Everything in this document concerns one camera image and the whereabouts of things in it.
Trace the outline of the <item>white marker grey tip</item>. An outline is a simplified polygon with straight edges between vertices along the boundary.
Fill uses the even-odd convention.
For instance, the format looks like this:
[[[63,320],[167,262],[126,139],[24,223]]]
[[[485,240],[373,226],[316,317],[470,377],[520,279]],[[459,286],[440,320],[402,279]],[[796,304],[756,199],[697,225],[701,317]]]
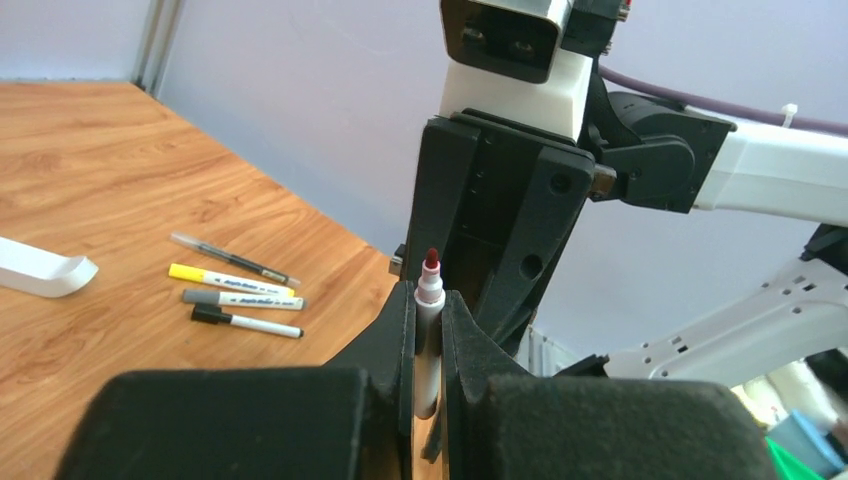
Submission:
[[[265,308],[290,311],[302,311],[307,307],[307,301],[302,297],[211,290],[185,289],[182,293],[181,299],[184,303],[190,304],[210,304],[216,306]]]

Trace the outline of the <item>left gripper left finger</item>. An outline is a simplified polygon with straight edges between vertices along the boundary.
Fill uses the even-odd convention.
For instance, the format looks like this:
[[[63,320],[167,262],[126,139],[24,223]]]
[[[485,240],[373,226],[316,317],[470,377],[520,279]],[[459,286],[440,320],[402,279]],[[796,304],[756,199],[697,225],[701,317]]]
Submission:
[[[325,364],[130,371],[89,403],[59,479],[408,479],[414,287]]]

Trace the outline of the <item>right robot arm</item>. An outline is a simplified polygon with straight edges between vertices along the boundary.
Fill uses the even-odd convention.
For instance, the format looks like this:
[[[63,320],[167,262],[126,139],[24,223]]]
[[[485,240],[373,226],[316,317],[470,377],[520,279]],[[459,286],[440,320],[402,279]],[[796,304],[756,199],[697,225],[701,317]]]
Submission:
[[[587,200],[811,220],[801,256],[750,296],[569,376],[733,386],[847,343],[847,142],[726,120],[640,95],[445,93],[424,131],[406,242],[417,279],[437,248],[447,284],[505,344],[538,306]]]

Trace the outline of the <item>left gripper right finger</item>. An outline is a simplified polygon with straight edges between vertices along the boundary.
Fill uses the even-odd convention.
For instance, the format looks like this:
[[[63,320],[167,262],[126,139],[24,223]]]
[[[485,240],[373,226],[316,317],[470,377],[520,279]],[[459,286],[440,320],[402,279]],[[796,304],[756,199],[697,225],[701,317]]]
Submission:
[[[773,479],[731,391],[692,381],[529,374],[475,323],[442,312],[447,479]]]

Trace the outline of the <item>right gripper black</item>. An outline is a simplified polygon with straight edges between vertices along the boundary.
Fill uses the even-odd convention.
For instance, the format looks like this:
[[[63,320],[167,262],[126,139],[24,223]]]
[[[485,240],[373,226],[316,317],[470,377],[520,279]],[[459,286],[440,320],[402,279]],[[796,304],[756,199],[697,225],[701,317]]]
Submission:
[[[587,200],[591,153],[562,135],[466,109],[426,122],[399,276],[438,251],[445,286],[508,347]]]

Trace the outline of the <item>white marker teal tip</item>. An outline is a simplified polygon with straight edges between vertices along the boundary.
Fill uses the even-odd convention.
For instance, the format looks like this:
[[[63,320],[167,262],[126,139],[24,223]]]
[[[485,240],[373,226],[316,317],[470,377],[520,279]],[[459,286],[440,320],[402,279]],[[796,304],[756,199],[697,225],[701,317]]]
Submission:
[[[241,315],[231,315],[227,323],[238,328],[259,331],[287,338],[299,339],[304,337],[304,331],[301,328]]]

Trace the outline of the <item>black pen cap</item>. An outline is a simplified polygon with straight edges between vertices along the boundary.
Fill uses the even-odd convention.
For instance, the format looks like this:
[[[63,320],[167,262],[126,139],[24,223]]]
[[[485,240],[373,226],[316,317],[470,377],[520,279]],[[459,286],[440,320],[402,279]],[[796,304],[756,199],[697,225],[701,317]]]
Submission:
[[[233,316],[225,313],[219,306],[205,303],[194,305],[190,319],[211,325],[230,324]]]

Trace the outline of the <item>white marker yellow tip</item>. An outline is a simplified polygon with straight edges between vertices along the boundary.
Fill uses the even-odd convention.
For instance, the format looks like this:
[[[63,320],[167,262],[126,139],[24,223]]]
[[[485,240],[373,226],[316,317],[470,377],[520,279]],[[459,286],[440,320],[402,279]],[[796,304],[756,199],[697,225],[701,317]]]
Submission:
[[[172,263],[169,266],[168,276],[177,280],[212,285],[238,292],[295,297],[295,291],[286,286],[209,271],[178,263]]]

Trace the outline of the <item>white marker red tip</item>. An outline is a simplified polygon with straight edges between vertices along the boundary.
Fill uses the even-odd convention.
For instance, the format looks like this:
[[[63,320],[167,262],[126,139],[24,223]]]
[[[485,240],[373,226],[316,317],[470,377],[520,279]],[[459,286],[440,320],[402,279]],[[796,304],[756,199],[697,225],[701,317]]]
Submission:
[[[414,358],[413,413],[431,418],[437,407],[441,378],[441,314],[445,305],[438,250],[431,247],[422,262],[414,291],[416,333]]]

